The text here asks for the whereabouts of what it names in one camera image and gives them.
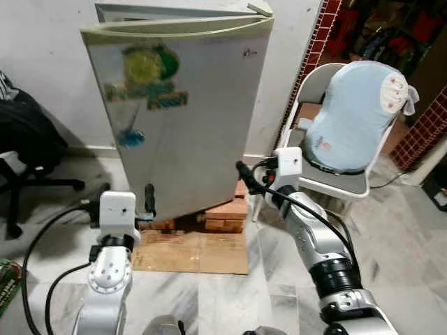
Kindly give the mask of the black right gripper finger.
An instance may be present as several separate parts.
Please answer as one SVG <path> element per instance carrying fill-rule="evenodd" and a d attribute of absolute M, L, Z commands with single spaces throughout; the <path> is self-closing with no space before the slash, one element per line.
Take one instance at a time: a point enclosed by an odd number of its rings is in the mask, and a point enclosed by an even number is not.
<path fill-rule="evenodd" d="M 242 161 L 237 161 L 235 163 L 235 168 L 237 170 L 237 175 L 242 180 L 246 188 L 261 188 L 262 184 L 258 182 L 258 179 L 254 176 L 252 169 Z"/>

